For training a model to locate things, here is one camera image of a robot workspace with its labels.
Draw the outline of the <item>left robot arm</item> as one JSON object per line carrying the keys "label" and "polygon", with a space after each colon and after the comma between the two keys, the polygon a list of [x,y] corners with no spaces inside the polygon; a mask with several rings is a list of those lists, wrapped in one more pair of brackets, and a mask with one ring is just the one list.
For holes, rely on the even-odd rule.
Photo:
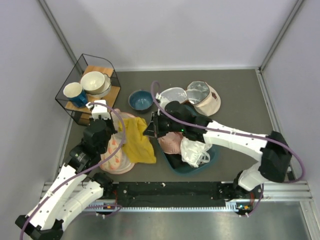
{"label": "left robot arm", "polygon": [[115,133],[111,117],[90,120],[81,142],[71,149],[44,197],[28,214],[16,219],[21,238],[27,234],[33,240],[59,240],[72,220],[92,202],[113,194],[113,181],[106,174],[97,172],[90,177],[84,189],[71,196],[75,188],[98,167]]}

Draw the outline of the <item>yellow bra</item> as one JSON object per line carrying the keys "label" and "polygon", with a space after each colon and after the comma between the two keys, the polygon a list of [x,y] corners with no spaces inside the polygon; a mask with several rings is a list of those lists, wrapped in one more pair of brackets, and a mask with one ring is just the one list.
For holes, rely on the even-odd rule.
{"label": "yellow bra", "polygon": [[144,118],[131,117],[123,120],[125,126],[125,144],[122,150],[133,164],[155,164],[157,162],[153,145],[144,135],[147,123]]}

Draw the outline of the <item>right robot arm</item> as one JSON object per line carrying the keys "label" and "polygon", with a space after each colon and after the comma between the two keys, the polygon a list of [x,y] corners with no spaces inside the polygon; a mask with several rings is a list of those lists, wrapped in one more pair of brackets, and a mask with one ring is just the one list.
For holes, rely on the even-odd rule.
{"label": "right robot arm", "polygon": [[272,131],[269,135],[230,128],[200,115],[187,105],[172,101],[164,111],[155,111],[143,132],[147,137],[160,138],[170,132],[181,133],[193,142],[217,145],[243,153],[256,160],[250,168],[238,173],[232,184],[233,197],[245,198],[265,183],[283,183],[292,154],[283,135]]}

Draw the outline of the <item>floral mesh laundry bag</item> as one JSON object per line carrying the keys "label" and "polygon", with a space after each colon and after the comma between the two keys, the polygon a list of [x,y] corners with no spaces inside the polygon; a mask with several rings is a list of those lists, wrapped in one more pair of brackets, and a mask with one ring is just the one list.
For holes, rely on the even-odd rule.
{"label": "floral mesh laundry bag", "polygon": [[[119,147],[119,144],[121,143],[121,140],[124,137],[122,130],[120,130],[121,122],[119,118],[113,112],[111,112],[110,114],[113,120],[113,126],[117,133],[111,136],[107,145],[107,151],[104,154],[100,155],[101,162],[107,159]],[[115,153],[114,156],[112,156],[108,161],[105,161],[99,167],[103,171],[108,172],[110,174],[122,175],[131,171],[135,165],[135,163],[130,162],[129,157],[121,148]]]}

